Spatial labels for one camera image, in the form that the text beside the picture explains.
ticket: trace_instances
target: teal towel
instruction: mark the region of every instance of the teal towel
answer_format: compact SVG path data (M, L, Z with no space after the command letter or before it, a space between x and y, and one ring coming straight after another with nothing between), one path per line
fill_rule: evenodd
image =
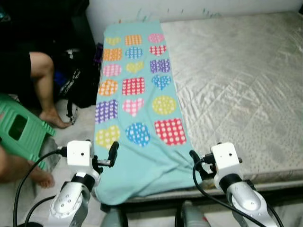
M194 186L190 139L176 95L159 22L123 23L105 31L94 149L105 159L98 199L117 205L134 196Z

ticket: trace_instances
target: blue fabric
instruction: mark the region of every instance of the blue fabric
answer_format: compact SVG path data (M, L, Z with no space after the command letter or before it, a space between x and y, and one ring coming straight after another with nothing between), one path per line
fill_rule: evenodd
M111 64L118 64L122 67L122 72L119 75L110 77L103 75L100 81L101 84L110 79L117 81L118 88L111 96L101 96L99 93L97 97L97 104L110 102L113 99L118 102L117 118L108 117L107 121L99 121L99 118L96 118L95 125L94 149L98 158L105 159L108 157L108 147L100 145L100 136L102 138L106 133L113 133L113 138L120 144L115 166L104 168L101 182L95 190L97 198L102 203L108 205L123 203L134 196L146 196L153 193L194 186L191 174L193 160L189 155L192 145L185 130L185 123L178 105L171 70L166 72L168 69L166 65L166 70L160 70L157 74L151 72L151 61L165 59L163 61L165 64L169 62L167 61L169 59L168 51L165 51L160 56L150 53L151 46L166 45L165 40L160 43L150 42L148 36L154 33L162 34L159 22L114 24L107 27L104 33L105 40L108 37L121 38L121 42L114 46L105 42L104 49L121 48L122 53L126 54L122 54L122 59L119 61L103 61L102 69ZM142 36L142 43L134 45L138 48L132 49L131 46L131 50L133 50L132 54L130 53L130 46L125 45L126 35ZM130 56L137 56L137 59L133 59ZM144 63L144 68L136 73L129 72L126 69L127 64L141 61ZM123 81L131 78L144 78L144 93L123 95L122 89L125 86ZM136 84L140 84L140 82L136 81L132 85L136 86ZM165 102L171 105L171 109L168 109L168 115L159 114L161 112L160 109L158 109L159 113L154 110L156 103L153 103L153 101L160 96L169 96L175 100L175 102L171 102L170 99L166 100L164 97ZM124 110L123 107L126 108L128 104L125 103L126 100L135 101L139 98L144 100L144 104L135 116ZM174 110L174 103L177 104L176 110ZM106 114L111 111L110 108L106 110ZM166 124L173 125L178 123L178 121L169 121L173 119L181 120L185 133L184 136L187 140L186 143L168 145L157 135L156 122L166 121ZM100 133L100 130L106 130L110 127L112 127L112 131L109 130ZM117 127L119 128L119 133L115 133Z

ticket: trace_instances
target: bed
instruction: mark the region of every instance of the bed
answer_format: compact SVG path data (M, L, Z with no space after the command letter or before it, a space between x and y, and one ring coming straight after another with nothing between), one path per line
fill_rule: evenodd
M203 155L218 142L232 142L245 179L259 191L302 187L302 17L293 12L220 17L161 23L161 28L194 150ZM85 118L94 114L90 110ZM114 168L103 173L100 185ZM211 181L204 187L218 193ZM124 202L198 196L194 187L175 184L167 192L134 193Z

